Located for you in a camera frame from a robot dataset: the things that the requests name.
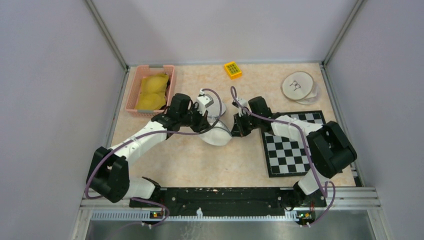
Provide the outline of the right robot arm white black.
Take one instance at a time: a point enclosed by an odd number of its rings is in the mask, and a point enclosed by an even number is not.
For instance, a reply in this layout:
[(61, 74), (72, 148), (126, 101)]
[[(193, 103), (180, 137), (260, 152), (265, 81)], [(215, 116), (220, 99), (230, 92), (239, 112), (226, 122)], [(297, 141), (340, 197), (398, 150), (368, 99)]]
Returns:
[(281, 112), (273, 113), (261, 96), (245, 104), (242, 104), (242, 98), (234, 96), (232, 103), (239, 110), (234, 115), (233, 136), (245, 137), (259, 129), (276, 137), (300, 142), (305, 148), (310, 169), (293, 187), (293, 200), (299, 206), (307, 206), (316, 191), (327, 196), (330, 180), (358, 157), (345, 132), (335, 121), (318, 124)]

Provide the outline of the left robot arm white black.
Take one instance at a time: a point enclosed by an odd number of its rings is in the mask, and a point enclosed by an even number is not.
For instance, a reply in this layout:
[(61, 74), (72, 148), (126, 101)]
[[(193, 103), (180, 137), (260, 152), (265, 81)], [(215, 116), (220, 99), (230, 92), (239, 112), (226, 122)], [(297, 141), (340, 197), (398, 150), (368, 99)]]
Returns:
[(209, 129), (207, 107), (213, 98), (200, 93), (195, 101), (188, 95), (177, 93), (167, 109), (155, 115), (141, 130), (122, 143), (110, 148), (99, 147), (93, 154), (86, 180), (85, 197), (91, 199), (89, 190), (112, 203), (124, 198), (141, 198), (149, 207), (160, 202), (159, 184), (147, 177), (131, 179), (130, 166), (155, 145), (180, 134), (180, 128), (189, 127), (192, 135)]

